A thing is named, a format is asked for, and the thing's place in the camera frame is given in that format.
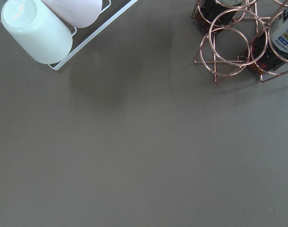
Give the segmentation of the white upturned cup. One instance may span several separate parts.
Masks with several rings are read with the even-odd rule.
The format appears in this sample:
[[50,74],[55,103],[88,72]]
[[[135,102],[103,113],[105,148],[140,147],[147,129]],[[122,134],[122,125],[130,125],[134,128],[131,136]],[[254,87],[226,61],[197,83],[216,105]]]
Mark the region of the white upturned cup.
[[8,0],[1,22],[16,42],[37,62],[54,64],[71,51],[72,34],[40,0]]

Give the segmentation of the pink upturned cup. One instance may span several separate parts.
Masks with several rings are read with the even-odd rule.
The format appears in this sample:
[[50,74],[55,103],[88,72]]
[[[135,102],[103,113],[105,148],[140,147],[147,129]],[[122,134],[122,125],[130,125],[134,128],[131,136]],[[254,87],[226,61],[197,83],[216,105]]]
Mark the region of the pink upturned cup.
[[42,0],[57,16],[76,28],[85,28],[99,17],[102,0]]

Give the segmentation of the tea bottle in rack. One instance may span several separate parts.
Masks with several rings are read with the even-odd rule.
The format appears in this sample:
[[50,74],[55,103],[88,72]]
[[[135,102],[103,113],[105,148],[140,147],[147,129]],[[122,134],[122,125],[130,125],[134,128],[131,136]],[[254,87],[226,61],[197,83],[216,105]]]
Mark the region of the tea bottle in rack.
[[273,72],[286,64],[283,59],[288,60],[288,7],[273,21],[269,31],[268,43],[272,46],[264,50],[266,34],[262,31],[252,41],[251,50],[245,48],[239,56],[241,61],[252,61],[263,53],[260,59],[247,66],[258,75]]
[[230,7],[241,6],[242,0],[200,0],[193,18],[197,27],[207,33],[213,20]]

